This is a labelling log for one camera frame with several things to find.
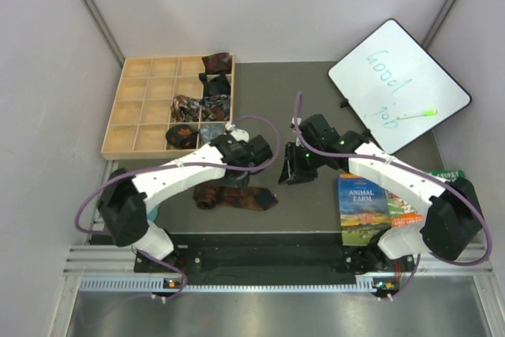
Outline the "brown red patterned tie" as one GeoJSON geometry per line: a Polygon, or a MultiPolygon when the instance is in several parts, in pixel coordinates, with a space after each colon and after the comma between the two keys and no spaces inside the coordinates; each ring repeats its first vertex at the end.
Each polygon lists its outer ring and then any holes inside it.
{"type": "Polygon", "coordinates": [[[218,206],[267,211],[279,201],[275,194],[263,187],[231,188],[218,185],[200,184],[194,188],[193,200],[202,210],[212,210],[218,206]]]}

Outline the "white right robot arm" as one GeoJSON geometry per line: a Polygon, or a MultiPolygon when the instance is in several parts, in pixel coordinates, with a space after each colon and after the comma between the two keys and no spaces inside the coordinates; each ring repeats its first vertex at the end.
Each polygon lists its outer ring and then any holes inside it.
{"type": "Polygon", "coordinates": [[[279,183],[312,182],[321,167],[342,172],[335,193],[352,268],[384,271],[424,253],[464,264],[459,257],[484,220],[470,181],[420,172],[360,133],[338,134],[321,114],[292,118],[291,128],[297,139],[286,145],[279,183]]]}

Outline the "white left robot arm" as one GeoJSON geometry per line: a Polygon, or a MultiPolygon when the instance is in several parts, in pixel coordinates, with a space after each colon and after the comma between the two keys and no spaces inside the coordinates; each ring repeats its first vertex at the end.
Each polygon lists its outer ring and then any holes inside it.
{"type": "Polygon", "coordinates": [[[241,167],[264,167],[272,156],[270,145],[260,135],[250,138],[243,130],[225,133],[153,171],[115,171],[97,208],[117,247],[147,253],[160,270],[170,271],[177,266],[179,253],[168,232],[148,220],[148,212],[196,185],[239,174],[241,167]]]}

